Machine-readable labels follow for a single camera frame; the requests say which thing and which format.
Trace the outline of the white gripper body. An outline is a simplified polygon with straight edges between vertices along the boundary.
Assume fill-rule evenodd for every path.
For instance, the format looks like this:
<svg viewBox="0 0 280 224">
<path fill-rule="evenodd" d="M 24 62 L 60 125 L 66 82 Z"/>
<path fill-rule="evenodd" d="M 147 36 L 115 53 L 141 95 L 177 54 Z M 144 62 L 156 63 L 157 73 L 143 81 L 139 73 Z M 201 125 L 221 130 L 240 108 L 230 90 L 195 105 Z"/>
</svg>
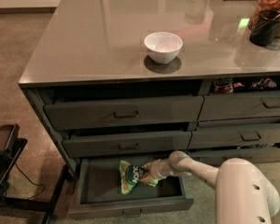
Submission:
<svg viewBox="0 0 280 224">
<path fill-rule="evenodd" d="M 157 180 L 163 180 L 173 173 L 168 159 L 154 160 L 149 166 L 149 173 Z"/>
</svg>

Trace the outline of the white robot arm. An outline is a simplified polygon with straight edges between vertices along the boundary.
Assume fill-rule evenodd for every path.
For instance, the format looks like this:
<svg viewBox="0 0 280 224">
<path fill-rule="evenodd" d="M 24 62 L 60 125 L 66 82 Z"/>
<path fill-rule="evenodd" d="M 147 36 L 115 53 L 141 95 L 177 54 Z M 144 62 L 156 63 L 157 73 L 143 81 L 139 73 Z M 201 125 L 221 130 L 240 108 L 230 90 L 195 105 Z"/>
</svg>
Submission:
<svg viewBox="0 0 280 224">
<path fill-rule="evenodd" d="M 144 165 L 150 180 L 192 174 L 216 192 L 216 224 L 272 224 L 280 195 L 250 161 L 231 158 L 218 168 L 195 161 L 182 151 Z"/>
</svg>

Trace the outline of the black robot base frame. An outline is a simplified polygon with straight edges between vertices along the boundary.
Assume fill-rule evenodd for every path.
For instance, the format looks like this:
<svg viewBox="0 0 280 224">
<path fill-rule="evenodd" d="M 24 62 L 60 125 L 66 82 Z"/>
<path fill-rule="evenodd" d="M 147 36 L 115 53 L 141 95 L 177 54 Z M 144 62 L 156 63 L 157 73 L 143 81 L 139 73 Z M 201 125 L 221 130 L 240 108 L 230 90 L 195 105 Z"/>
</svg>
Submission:
<svg viewBox="0 0 280 224">
<path fill-rule="evenodd" d="M 9 174 L 22 154 L 27 140 L 19 138 L 18 124 L 0 126 L 0 216 L 23 217 L 25 213 L 43 215 L 41 224 L 50 224 L 59 201 L 64 181 L 71 178 L 65 164 L 49 201 L 36 201 L 33 198 L 20 199 L 7 196 Z"/>
</svg>

